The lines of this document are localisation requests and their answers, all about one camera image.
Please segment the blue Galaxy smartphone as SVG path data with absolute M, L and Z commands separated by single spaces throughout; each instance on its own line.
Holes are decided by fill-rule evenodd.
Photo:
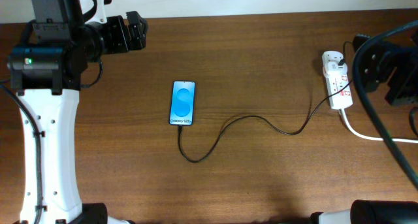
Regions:
M 193 124 L 195 82 L 174 81 L 170 106 L 169 123 L 188 126 Z

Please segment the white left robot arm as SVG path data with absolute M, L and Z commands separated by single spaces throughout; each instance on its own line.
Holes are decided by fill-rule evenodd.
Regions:
M 103 203 L 82 202 L 74 130 L 81 80 L 106 54 L 141 50 L 148 23 L 138 12 L 105 14 L 112 0 L 31 0 L 35 17 L 8 58 L 5 92 L 22 116 L 25 190 L 20 223 L 115 223 Z

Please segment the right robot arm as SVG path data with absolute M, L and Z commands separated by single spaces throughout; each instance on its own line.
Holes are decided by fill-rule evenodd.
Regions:
M 353 39 L 353 82 L 366 113 L 396 162 L 417 185 L 412 169 L 368 100 L 368 93 L 387 83 L 386 101 L 392 106 L 417 104 L 417 46 L 403 48 L 387 41 L 392 34 L 376 37 L 356 35 Z M 348 210 L 317 212 L 310 223 L 416 223 L 417 203 L 413 201 L 355 200 Z

